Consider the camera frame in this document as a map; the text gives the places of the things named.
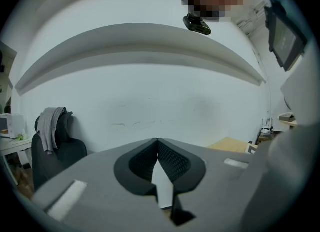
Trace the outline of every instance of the gray towel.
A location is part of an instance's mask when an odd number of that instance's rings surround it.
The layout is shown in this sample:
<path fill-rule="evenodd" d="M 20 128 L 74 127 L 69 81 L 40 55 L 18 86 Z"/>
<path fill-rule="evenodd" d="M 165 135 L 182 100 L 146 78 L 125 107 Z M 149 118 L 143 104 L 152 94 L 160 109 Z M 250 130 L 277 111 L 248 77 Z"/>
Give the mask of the gray towel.
<path fill-rule="evenodd" d="M 55 139 L 57 123 L 59 117 L 67 113 L 65 107 L 48 107 L 41 113 L 36 132 L 40 132 L 40 138 L 44 152 L 51 155 L 55 149 L 58 149 Z"/>

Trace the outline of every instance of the office chair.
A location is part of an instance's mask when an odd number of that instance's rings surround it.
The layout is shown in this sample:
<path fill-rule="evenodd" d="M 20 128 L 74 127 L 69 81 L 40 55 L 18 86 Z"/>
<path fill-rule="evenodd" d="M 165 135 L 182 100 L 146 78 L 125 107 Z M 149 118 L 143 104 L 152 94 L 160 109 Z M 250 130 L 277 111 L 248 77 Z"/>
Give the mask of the office chair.
<path fill-rule="evenodd" d="M 68 119 L 72 114 L 68 112 L 59 117 L 55 131 L 55 142 L 58 149 L 54 148 L 52 154 L 44 152 L 39 133 L 32 138 L 32 171 L 35 191 L 88 155 L 86 145 L 81 140 L 69 136 Z M 39 118 L 40 116 L 35 121 L 35 131 L 37 131 Z"/>

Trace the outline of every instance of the floor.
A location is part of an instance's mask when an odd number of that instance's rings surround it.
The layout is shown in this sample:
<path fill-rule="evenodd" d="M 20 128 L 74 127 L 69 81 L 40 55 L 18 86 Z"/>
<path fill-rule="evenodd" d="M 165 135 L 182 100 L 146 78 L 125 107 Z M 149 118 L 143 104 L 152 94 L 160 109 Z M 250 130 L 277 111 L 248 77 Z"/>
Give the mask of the floor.
<path fill-rule="evenodd" d="M 163 210 L 164 211 L 164 214 L 166 217 L 168 217 L 170 219 L 170 216 L 171 216 L 171 209 L 166 209 L 166 210 Z"/>
<path fill-rule="evenodd" d="M 26 198 L 30 199 L 35 193 L 34 178 L 31 167 L 23 167 L 20 165 L 18 155 L 12 154 L 7 158 L 9 167 L 18 182 L 18 191 Z"/>

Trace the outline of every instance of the wall mark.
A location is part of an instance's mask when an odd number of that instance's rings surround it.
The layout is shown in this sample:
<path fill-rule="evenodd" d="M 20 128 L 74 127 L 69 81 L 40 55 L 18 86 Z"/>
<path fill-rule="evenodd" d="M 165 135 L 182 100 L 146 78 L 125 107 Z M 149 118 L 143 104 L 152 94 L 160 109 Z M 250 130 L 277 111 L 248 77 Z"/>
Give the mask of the wall mark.
<path fill-rule="evenodd" d="M 113 123 L 113 124 L 111 124 L 112 126 L 125 126 L 125 124 L 124 123 Z"/>

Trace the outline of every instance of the cable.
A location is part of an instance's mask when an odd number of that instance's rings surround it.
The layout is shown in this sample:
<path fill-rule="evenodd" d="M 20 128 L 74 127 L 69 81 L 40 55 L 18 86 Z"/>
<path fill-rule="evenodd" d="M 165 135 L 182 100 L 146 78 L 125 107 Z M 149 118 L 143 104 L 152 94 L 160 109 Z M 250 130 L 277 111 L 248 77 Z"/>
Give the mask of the cable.
<path fill-rule="evenodd" d="M 268 76 L 268 73 L 267 73 L 267 70 L 265 68 L 265 65 L 260 57 L 260 53 L 258 52 L 258 56 L 259 56 L 259 59 L 260 59 L 260 63 L 262 64 L 263 66 L 263 69 L 264 69 L 264 72 L 265 72 L 265 75 L 266 75 L 266 81 L 268 82 L 268 86 L 269 86 L 269 94 L 270 94 L 270 108 L 269 108 L 269 119 L 272 118 L 271 116 L 271 89 L 270 89 L 270 82 L 269 82 L 269 76 Z"/>
<path fill-rule="evenodd" d="M 258 141 L 259 141 L 260 135 L 261 135 L 261 131 L 259 131 L 259 133 L 257 135 L 257 138 L 256 138 L 255 143 L 254 143 L 255 145 L 258 145 Z"/>

